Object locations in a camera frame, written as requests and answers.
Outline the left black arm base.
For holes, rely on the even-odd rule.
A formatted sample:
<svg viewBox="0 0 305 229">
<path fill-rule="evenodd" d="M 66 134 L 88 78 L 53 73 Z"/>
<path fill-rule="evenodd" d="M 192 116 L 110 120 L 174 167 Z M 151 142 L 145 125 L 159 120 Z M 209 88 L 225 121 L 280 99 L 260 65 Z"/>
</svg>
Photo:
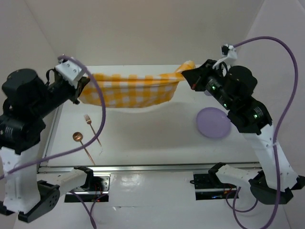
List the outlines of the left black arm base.
<svg viewBox="0 0 305 229">
<path fill-rule="evenodd" d="M 68 192 L 65 194 L 64 202 L 76 203 L 80 202 L 71 192 L 74 192 L 84 203 L 93 203 L 98 197 L 101 197 L 98 202 L 109 201 L 109 189 L 111 182 L 110 172 L 98 172 L 93 171 L 93 178 L 88 184 L 86 183 L 86 175 L 69 181 L 65 185 L 65 190 Z"/>
</svg>

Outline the yellow white checkered cloth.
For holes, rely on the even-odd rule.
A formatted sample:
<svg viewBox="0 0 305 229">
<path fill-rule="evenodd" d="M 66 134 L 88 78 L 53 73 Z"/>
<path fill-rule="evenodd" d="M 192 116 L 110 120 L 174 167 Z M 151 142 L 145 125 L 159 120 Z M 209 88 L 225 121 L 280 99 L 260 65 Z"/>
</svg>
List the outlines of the yellow white checkered cloth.
<svg viewBox="0 0 305 229">
<path fill-rule="evenodd" d="M 160 75 L 121 74 L 93 76 L 101 89 L 108 108 L 144 108 L 172 99 L 178 83 L 185 79 L 182 71 L 195 68 L 193 61 L 186 61 L 173 73 Z"/>
</svg>

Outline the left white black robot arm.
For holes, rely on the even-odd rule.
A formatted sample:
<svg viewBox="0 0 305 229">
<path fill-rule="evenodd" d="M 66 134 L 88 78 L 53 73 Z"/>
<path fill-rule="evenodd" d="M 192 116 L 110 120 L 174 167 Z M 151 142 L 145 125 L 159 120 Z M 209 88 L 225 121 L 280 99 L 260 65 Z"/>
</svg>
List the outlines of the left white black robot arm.
<svg viewBox="0 0 305 229">
<path fill-rule="evenodd" d="M 89 79 L 65 79 L 54 72 L 53 83 L 44 82 L 33 69 L 9 74 L 2 90 L 6 95 L 0 117 L 0 158 L 5 179 L 2 215 L 18 214 L 30 223 L 54 209 L 60 198 L 60 185 L 37 180 L 37 163 L 44 117 L 70 100 L 78 104 Z"/>
</svg>

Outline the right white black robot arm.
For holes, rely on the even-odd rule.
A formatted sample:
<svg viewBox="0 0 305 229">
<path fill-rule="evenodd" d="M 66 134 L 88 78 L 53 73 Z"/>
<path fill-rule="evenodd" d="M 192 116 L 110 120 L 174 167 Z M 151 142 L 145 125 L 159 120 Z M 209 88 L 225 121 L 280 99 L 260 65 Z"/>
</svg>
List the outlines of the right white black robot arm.
<svg viewBox="0 0 305 229">
<path fill-rule="evenodd" d="M 228 110 L 228 119 L 249 142 L 262 170 L 250 172 L 226 163 L 218 163 L 209 171 L 208 182 L 213 187 L 225 183 L 244 187 L 265 205 L 273 205 L 277 191 L 279 203 L 287 204 L 293 191 L 305 186 L 304 176 L 290 166 L 279 143 L 274 137 L 274 126 L 266 106 L 252 97 L 257 79 L 243 66 L 233 66 L 223 75 L 213 69 L 215 61 L 207 60 L 202 66 L 182 72 L 191 89 L 208 91 L 220 105 Z"/>
</svg>

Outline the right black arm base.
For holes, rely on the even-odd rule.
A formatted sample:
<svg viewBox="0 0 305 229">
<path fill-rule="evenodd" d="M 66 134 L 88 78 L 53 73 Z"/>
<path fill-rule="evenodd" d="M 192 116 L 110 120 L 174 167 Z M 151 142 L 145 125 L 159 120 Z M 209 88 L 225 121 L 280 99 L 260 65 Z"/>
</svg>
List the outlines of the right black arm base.
<svg viewBox="0 0 305 229">
<path fill-rule="evenodd" d="M 213 185 L 208 174 L 194 174 L 190 183 L 195 188 L 196 200 L 226 199 L 227 195 L 228 198 L 233 198 L 237 190 L 231 184 Z"/>
</svg>

